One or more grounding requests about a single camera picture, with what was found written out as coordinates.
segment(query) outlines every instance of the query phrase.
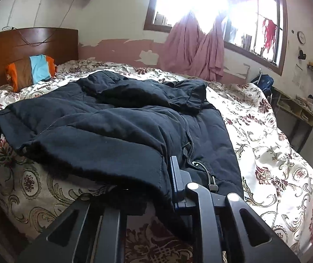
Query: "bedspread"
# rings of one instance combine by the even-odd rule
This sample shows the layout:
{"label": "bedspread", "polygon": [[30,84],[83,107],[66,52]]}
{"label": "bedspread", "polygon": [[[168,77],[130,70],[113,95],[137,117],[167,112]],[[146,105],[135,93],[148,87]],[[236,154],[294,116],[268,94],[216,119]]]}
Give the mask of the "bedspread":
{"label": "bedspread", "polygon": [[[1,91],[0,109],[45,94],[95,70],[111,70],[139,80],[184,79],[154,68],[71,61],[59,66],[56,78],[49,82],[39,82],[20,93]],[[300,256],[313,244],[313,169],[277,128],[271,106],[259,88],[253,84],[208,85],[207,100],[221,112],[237,155],[245,201]],[[80,194],[99,195],[109,188],[73,175],[49,174],[45,167],[16,155],[2,138],[0,205],[29,239],[34,239]],[[152,206],[142,217],[129,217],[127,227],[126,262],[156,258],[191,262],[191,247],[161,227]]]}

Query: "pillow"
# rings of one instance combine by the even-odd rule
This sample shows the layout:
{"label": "pillow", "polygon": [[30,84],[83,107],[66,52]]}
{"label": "pillow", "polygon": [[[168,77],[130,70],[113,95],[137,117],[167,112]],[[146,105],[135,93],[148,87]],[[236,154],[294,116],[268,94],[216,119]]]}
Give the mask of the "pillow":
{"label": "pillow", "polygon": [[5,75],[14,92],[20,92],[23,88],[54,77],[54,59],[43,54],[26,57],[7,65]]}

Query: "headboard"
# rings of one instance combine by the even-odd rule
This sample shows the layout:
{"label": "headboard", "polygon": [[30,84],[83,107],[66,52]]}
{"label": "headboard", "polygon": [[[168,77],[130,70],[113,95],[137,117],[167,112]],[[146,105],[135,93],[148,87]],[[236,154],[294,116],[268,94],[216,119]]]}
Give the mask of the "headboard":
{"label": "headboard", "polygon": [[0,32],[0,86],[7,83],[5,66],[27,56],[46,54],[55,64],[78,60],[78,30],[28,28]]}

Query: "jacket zipper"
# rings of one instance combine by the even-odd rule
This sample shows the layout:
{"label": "jacket zipper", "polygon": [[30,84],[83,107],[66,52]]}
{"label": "jacket zipper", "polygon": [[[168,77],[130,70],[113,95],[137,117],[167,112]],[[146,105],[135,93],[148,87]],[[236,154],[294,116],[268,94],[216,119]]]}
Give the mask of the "jacket zipper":
{"label": "jacket zipper", "polygon": [[186,123],[186,134],[187,134],[188,139],[190,140],[190,142],[188,142],[185,146],[183,146],[183,148],[185,148],[188,144],[191,145],[191,151],[187,155],[187,163],[193,169],[205,172],[207,174],[207,176],[208,176],[208,189],[210,191],[217,192],[218,191],[218,186],[216,185],[215,177],[210,174],[209,170],[206,169],[206,167],[202,163],[200,163],[199,161],[193,161],[192,163],[190,162],[190,158],[191,158],[191,156],[193,154],[193,151],[194,151],[194,143],[193,143],[193,139],[192,139],[192,137],[190,135],[190,132],[189,132],[188,122],[182,115],[181,115],[181,117],[183,118],[184,122]]}

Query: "window sill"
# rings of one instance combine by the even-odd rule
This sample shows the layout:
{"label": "window sill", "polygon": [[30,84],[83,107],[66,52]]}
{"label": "window sill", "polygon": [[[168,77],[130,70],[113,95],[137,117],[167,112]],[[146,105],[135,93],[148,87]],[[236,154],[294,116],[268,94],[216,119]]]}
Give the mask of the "window sill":
{"label": "window sill", "polygon": [[[144,25],[144,30],[152,30],[152,31],[162,31],[162,32],[170,32],[170,30],[172,29],[172,27],[169,27],[167,25],[154,25],[154,24],[145,24]],[[241,55],[244,55],[245,57],[260,63],[261,65],[271,69],[272,71],[274,71],[275,73],[277,73],[278,75],[282,76],[282,69],[283,67],[277,67],[275,65],[273,65],[272,63],[268,62],[267,60],[261,58],[260,56],[257,56],[256,54],[249,52],[239,46],[236,46],[232,43],[229,42],[224,42],[224,48],[227,48],[233,52],[239,53]]]}

